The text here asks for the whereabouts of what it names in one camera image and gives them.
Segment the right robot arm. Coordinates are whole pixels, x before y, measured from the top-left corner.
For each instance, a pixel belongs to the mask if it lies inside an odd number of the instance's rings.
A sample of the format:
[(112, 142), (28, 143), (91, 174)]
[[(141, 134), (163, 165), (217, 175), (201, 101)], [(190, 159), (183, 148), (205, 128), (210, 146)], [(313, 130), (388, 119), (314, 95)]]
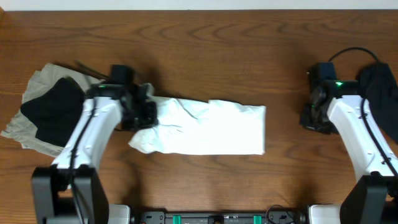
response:
[(300, 124), (319, 133), (338, 133), (356, 177), (342, 204), (309, 206), (308, 223), (397, 223), (397, 157), (359, 94), (358, 82), (312, 83)]

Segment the white t-shirt with logo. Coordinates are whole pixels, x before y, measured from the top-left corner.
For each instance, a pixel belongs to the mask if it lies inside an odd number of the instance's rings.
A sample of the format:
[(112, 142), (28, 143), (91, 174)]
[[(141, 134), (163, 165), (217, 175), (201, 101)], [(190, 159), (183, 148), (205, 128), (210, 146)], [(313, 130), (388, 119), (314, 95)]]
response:
[(266, 107), (224, 100), (207, 102), (154, 96), (158, 123), (133, 135), (129, 145), (145, 154), (263, 155)]

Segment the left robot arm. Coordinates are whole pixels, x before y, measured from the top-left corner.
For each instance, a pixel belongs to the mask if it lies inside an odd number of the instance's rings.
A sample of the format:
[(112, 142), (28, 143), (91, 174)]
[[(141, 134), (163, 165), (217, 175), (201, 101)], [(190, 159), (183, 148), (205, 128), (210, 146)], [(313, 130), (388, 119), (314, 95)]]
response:
[(37, 223), (133, 223), (131, 208), (110, 204), (98, 175), (117, 125), (125, 131), (157, 124), (150, 83), (93, 84), (64, 150), (31, 178)]

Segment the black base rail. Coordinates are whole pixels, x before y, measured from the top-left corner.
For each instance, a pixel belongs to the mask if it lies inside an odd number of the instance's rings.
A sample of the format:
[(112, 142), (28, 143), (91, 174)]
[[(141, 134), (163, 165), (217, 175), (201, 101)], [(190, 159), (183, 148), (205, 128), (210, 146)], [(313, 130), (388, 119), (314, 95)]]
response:
[(306, 224), (305, 212), (290, 208), (272, 208), (257, 213), (171, 213), (142, 212), (138, 224)]

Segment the crumpled black garment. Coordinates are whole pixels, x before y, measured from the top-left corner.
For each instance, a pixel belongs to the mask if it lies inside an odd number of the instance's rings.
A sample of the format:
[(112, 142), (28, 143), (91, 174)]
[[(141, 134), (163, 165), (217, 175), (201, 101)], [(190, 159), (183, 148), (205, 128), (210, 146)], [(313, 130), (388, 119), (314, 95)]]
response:
[(390, 67), (382, 62), (370, 64), (359, 72), (357, 81), (376, 124), (397, 143), (397, 82)]

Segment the folded beige garment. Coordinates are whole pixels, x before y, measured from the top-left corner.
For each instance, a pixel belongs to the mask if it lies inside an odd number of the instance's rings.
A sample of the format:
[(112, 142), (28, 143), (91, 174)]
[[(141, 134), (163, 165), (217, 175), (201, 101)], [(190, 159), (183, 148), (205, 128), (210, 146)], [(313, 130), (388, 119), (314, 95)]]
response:
[[(84, 73), (48, 63), (43, 69), (35, 71), (30, 78), (22, 95), (22, 104), (44, 95), (61, 78), (72, 78), (83, 90), (84, 94), (91, 84), (99, 83), (102, 80), (101, 78), (90, 77)], [(48, 156), (55, 157), (62, 152), (64, 147), (55, 146), (35, 138), (36, 131), (37, 128), (21, 113), (20, 107), (19, 111), (6, 125), (5, 130), (1, 131), (1, 136), (21, 143), (24, 149), (33, 149)]]

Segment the folded black garment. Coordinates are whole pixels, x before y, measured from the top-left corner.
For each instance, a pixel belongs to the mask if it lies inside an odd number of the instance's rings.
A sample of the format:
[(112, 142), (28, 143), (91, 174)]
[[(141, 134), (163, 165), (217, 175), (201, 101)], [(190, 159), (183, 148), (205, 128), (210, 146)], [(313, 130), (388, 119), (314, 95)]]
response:
[(37, 128), (35, 138), (66, 146), (83, 111), (85, 94), (72, 78), (61, 78), (44, 95), (21, 105), (21, 113)]

